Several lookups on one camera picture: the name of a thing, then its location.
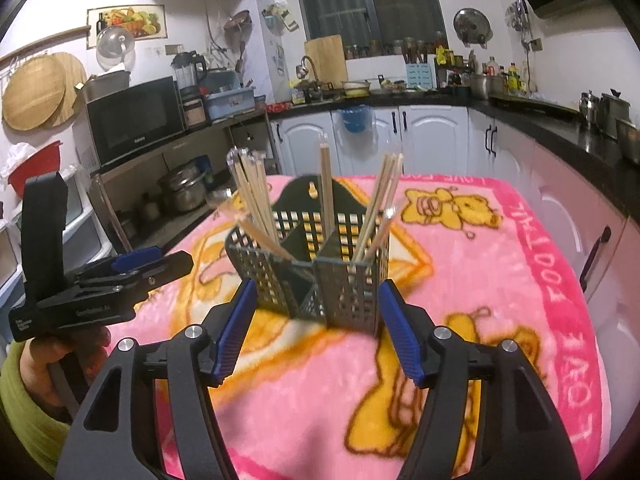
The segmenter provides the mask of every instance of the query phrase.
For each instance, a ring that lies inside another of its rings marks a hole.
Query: silver screw
[[[513,339],[505,339],[500,346],[505,352],[515,352],[518,349],[518,343],[516,343]]]
[[[191,325],[187,327],[187,330],[184,331],[184,335],[189,339],[199,338],[202,334],[202,327],[200,325]]]
[[[133,348],[133,345],[135,345],[135,343],[136,342],[133,341],[132,338],[127,337],[126,339],[123,339],[118,343],[118,350],[121,350],[123,352],[128,352]]]
[[[433,331],[433,335],[438,339],[449,339],[451,337],[451,330],[446,326],[437,326],[436,330]]]

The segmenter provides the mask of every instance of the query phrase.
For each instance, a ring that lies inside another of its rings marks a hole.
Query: microwave
[[[164,77],[86,103],[74,124],[78,158],[90,173],[112,169],[185,131],[180,95]]]

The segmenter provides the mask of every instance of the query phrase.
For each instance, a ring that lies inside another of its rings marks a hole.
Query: fruit poster
[[[163,5],[89,9],[86,12],[86,24],[91,27],[86,40],[87,49],[95,48],[100,31],[111,25],[126,28],[136,40],[158,40],[167,37]]]

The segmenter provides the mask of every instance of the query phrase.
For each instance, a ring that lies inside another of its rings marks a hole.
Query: green sleeve
[[[20,377],[23,349],[24,343],[11,344],[0,375],[0,405],[24,449],[53,476],[69,426],[51,418],[31,400]]]

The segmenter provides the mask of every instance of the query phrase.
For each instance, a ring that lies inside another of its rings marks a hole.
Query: round wooden cutting board
[[[65,96],[65,70],[53,56],[38,56],[22,65],[2,96],[2,116],[14,130],[37,128],[56,111]]]
[[[76,85],[86,82],[86,72],[82,62],[67,52],[53,54],[65,70],[65,97],[53,115],[44,123],[46,128],[55,128],[69,120],[74,115],[74,102],[76,100]]]

